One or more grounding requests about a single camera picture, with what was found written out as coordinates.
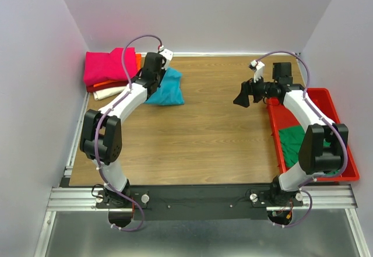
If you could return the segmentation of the teal t shirt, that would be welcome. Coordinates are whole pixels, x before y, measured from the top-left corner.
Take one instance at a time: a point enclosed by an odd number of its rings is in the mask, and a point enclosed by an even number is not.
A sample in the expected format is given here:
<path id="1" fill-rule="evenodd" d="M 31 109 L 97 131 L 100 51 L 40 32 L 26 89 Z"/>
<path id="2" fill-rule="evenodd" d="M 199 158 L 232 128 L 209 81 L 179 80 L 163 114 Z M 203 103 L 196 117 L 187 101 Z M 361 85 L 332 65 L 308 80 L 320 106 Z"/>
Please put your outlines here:
<path id="1" fill-rule="evenodd" d="M 145 101 L 145 104 L 171 106 L 184 105 L 185 101 L 181 91 L 182 73 L 168 68 L 157 91 Z"/>

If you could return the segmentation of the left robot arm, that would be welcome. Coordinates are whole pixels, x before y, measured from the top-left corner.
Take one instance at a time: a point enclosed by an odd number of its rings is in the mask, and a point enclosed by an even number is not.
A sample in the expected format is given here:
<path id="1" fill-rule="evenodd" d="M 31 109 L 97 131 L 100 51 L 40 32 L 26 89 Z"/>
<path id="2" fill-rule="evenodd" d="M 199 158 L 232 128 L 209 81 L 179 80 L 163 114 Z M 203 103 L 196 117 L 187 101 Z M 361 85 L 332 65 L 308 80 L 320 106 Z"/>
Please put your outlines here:
<path id="1" fill-rule="evenodd" d="M 174 53 L 165 48 L 148 52 L 143 67 L 112 102 L 99 110 L 88 110 L 84 115 L 80 151 L 95 164 L 104 182 L 104 194 L 116 207 L 127 203 L 135 206 L 130 198 L 129 179 L 118 160 L 122 150 L 122 124 L 155 94 L 173 56 Z"/>

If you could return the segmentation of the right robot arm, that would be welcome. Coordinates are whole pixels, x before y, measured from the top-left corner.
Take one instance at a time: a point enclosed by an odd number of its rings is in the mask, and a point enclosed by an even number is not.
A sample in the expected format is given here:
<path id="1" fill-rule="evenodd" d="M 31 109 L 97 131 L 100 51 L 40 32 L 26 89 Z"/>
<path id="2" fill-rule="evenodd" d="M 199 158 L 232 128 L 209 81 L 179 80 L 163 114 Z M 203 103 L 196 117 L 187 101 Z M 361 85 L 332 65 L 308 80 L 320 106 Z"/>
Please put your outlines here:
<path id="1" fill-rule="evenodd" d="M 254 103 L 264 98 L 276 98 L 288 109 L 301 125 L 305 135 L 298 152 L 298 161 L 285 173 L 276 176 L 268 191 L 269 201 L 280 206 L 294 198 L 299 189 L 321 177 L 342 174 L 347 168 L 347 140 L 349 130 L 328 118 L 311 101 L 301 84 L 294 84 L 291 64 L 275 63 L 273 81 L 265 82 L 265 65 L 259 60 L 249 64 L 254 76 L 241 84 L 239 95 L 233 103 L 249 107 L 249 97 Z"/>

